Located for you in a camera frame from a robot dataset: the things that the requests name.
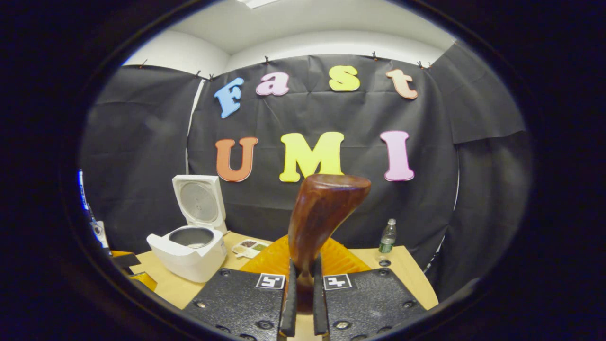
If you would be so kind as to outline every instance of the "orange plate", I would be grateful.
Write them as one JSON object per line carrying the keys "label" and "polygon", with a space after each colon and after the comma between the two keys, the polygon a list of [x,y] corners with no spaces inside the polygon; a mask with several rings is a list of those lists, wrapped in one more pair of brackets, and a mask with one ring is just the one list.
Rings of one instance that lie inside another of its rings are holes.
{"label": "orange plate", "polygon": [[[323,275],[349,274],[370,270],[370,267],[352,254],[345,246],[329,238],[320,249]],[[274,241],[240,270],[288,276],[288,236]]]}

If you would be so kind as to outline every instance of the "orange object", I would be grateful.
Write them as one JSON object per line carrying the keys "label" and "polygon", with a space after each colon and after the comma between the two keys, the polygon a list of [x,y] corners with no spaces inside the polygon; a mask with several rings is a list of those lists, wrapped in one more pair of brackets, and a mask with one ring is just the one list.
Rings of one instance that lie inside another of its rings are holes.
{"label": "orange object", "polygon": [[[322,245],[320,253],[322,254],[322,275],[350,274],[370,270],[370,267],[360,258],[332,238],[328,238]],[[285,235],[261,251],[240,270],[259,274],[286,275],[288,278],[289,258],[288,236]]]}
{"label": "orange object", "polygon": [[217,147],[217,174],[225,181],[242,181],[250,175],[253,169],[253,148],[259,140],[256,137],[245,137],[240,139],[242,146],[242,166],[238,170],[233,170],[229,166],[231,147],[236,142],[234,140],[219,140],[215,143]]}

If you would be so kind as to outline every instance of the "orange letter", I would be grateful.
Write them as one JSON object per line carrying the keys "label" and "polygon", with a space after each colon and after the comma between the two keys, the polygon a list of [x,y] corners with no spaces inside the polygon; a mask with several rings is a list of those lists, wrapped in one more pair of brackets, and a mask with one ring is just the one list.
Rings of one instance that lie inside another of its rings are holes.
{"label": "orange letter", "polygon": [[256,137],[245,137],[240,139],[242,145],[242,167],[233,170],[229,166],[231,147],[234,140],[219,140],[215,143],[217,147],[217,174],[225,181],[240,182],[246,180],[253,169],[253,148],[259,140]]}
{"label": "orange letter", "polygon": [[396,87],[396,92],[404,98],[411,100],[417,97],[416,90],[410,90],[408,82],[412,82],[413,78],[408,75],[404,75],[404,72],[400,69],[395,69],[387,72],[387,76],[393,80],[393,85]]}

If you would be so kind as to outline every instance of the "water bottle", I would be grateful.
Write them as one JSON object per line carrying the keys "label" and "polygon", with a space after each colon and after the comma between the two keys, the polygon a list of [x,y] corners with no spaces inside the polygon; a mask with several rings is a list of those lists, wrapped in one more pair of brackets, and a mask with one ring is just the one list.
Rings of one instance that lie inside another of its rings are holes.
{"label": "water bottle", "polygon": [[379,252],[387,254],[391,252],[393,244],[396,242],[396,220],[389,219],[387,227],[383,230],[381,236],[381,244],[379,245]]}

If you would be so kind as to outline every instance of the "black backdrop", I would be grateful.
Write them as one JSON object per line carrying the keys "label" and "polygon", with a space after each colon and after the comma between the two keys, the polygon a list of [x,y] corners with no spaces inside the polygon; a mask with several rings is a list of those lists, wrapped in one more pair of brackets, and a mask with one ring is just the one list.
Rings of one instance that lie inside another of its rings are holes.
{"label": "black backdrop", "polygon": [[[332,91],[328,70],[336,65],[354,66],[360,88]],[[385,75],[393,69],[412,76],[416,99],[396,93]],[[287,94],[255,92],[271,72],[290,75]],[[244,79],[241,107],[222,119],[213,95],[236,77]],[[185,223],[170,179],[185,173],[187,123],[199,80],[159,67],[123,67],[92,110],[82,148],[85,190],[113,248],[148,251],[149,233]],[[414,179],[384,179],[387,147],[379,135],[387,130],[408,132]],[[430,69],[363,56],[302,56],[206,82],[191,118],[188,163],[192,174],[216,175],[215,142],[228,138],[236,141],[230,165],[238,169],[239,139],[256,137],[251,175],[239,183],[221,180],[227,226],[275,240],[287,232],[301,182],[279,180],[285,153],[280,137],[301,133],[313,148],[324,132],[343,133],[341,170],[371,179],[373,187],[333,237],[349,248],[374,248],[387,219],[395,218],[396,244],[405,245],[421,268],[444,238],[427,272],[444,299],[493,265],[517,229],[530,185],[523,130],[505,87],[460,43]]]}
{"label": "black backdrop", "polygon": [[149,251],[149,234],[186,224],[171,179],[185,172],[200,81],[178,70],[125,66],[92,107],[80,165],[87,201],[113,250]]}

